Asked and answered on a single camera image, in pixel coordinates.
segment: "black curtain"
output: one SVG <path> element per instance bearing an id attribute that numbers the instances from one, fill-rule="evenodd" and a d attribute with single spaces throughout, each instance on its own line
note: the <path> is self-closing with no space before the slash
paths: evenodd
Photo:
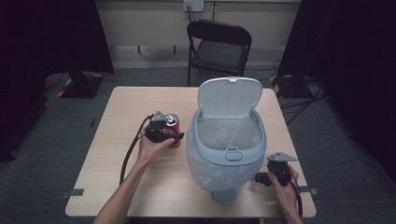
<path id="1" fill-rule="evenodd" d="M 0 1 L 0 156 L 15 147 L 45 78 L 68 71 L 113 73 L 93 0 Z"/>

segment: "human hand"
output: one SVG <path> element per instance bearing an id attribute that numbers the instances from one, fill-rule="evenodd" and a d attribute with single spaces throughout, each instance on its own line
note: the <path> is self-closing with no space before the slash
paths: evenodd
<path id="1" fill-rule="evenodd" d="M 144 135 L 146 129 L 147 127 L 140 132 L 139 152 L 136 161 L 141 162 L 145 166 L 152 163 L 164 148 L 175 142 L 175 139 L 168 138 L 161 143 L 153 143 Z"/>
<path id="2" fill-rule="evenodd" d="M 289 165 L 290 171 L 291 171 L 291 183 L 294 186 L 297 186 L 297 179 L 298 179 L 298 173 Z M 277 180 L 277 177 L 275 174 L 272 172 L 268 173 L 268 178 L 271 180 L 271 182 L 274 185 L 275 188 L 275 193 L 276 193 L 276 199 L 282 209 L 282 213 L 285 216 L 286 220 L 288 223 L 303 223 L 297 210 L 297 195 L 296 192 L 294 191 L 294 188 L 291 186 L 291 184 L 288 184 L 287 186 L 283 187 L 279 184 L 279 181 Z"/>

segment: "electrical outlet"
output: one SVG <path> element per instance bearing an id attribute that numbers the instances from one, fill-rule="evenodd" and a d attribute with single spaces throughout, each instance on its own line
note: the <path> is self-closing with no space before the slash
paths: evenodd
<path id="1" fill-rule="evenodd" d="M 190 8 L 190 11 L 194 10 L 194 0 L 183 0 L 183 10 L 189 11 L 188 7 Z"/>
<path id="2" fill-rule="evenodd" d="M 204 0 L 194 0 L 194 11 L 204 11 Z"/>

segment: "chair backrest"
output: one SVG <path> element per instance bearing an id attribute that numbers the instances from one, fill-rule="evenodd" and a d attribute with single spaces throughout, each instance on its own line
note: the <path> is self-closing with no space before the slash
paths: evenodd
<path id="1" fill-rule="evenodd" d="M 190 43 L 193 44 L 193 37 L 223 42 L 232 45 L 247 46 L 250 48 L 250 33 L 238 25 L 231 25 L 218 21 L 198 20 L 192 21 L 187 27 Z"/>

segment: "wooden table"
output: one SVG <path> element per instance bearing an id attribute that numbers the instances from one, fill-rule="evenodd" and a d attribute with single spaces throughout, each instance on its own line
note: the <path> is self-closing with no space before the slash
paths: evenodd
<path id="1" fill-rule="evenodd" d="M 95 217 L 119 185 L 120 169 L 143 119 L 157 110 L 179 116 L 180 130 L 186 132 L 197 109 L 198 88 L 117 87 L 111 94 L 91 148 L 78 176 L 75 189 L 82 196 L 71 196 L 66 214 Z M 278 151 L 297 157 L 276 96 L 264 89 L 257 112 L 267 135 L 265 157 Z M 129 217 L 280 217 L 273 187 L 254 180 L 236 193 L 232 202 L 219 203 L 211 193 L 194 183 L 186 159 L 186 141 L 178 148 L 166 148 L 145 172 L 136 191 Z M 136 160 L 135 149 L 126 173 Z M 300 174 L 298 183 L 306 186 L 299 162 L 290 162 Z M 263 165 L 261 172 L 267 172 Z M 316 208 L 311 194 L 302 193 L 304 217 L 313 217 Z"/>

